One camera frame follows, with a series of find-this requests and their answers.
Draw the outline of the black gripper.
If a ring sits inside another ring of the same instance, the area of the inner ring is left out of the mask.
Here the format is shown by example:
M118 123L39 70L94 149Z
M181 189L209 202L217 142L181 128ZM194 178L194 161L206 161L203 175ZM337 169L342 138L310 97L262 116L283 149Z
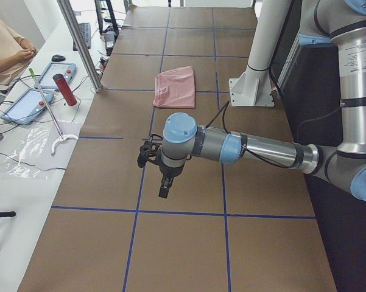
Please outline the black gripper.
M182 173L186 159L172 159L167 157L166 155L161 155L160 159L161 162L159 168L161 173L163 174L163 177L161 179L158 196L160 198L167 198L169 190L172 186L172 180Z

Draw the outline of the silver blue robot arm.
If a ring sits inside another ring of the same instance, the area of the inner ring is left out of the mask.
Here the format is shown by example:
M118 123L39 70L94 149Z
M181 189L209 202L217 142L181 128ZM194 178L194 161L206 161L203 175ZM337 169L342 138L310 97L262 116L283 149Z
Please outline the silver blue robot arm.
M226 164L239 158L299 169L366 201L366 1L304 1L300 43L333 43L339 53L342 142L336 147L283 142L198 125L193 117L168 117L157 152L166 198L188 156Z

